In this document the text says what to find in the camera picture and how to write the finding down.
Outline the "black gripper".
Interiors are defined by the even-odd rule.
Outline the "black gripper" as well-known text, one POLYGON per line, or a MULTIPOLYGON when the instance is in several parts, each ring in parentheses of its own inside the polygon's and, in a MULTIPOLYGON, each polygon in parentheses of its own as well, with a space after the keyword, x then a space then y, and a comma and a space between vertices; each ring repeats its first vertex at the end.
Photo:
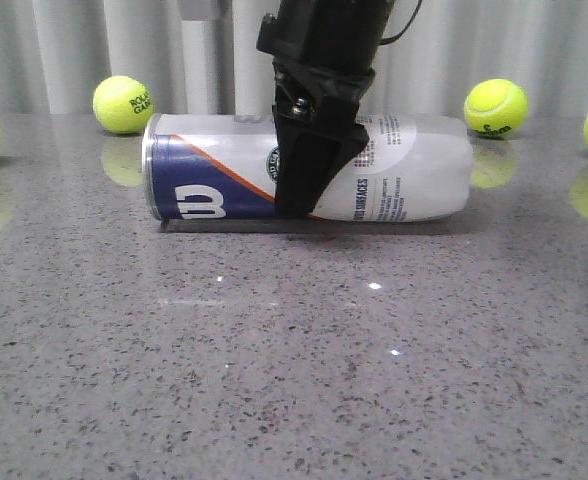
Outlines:
POLYGON ((275 207, 306 216, 368 143, 356 114, 374 78, 376 15, 267 14, 257 49, 273 56, 280 152, 275 207))

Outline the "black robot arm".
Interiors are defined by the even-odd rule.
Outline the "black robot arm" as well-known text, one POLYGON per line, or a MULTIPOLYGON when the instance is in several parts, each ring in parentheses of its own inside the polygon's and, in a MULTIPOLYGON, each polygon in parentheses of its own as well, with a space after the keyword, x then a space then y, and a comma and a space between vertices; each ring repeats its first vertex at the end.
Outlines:
POLYGON ((283 1, 263 17, 256 47, 273 58, 272 107, 280 153, 276 210, 310 214, 368 144, 356 120, 391 1, 283 1))

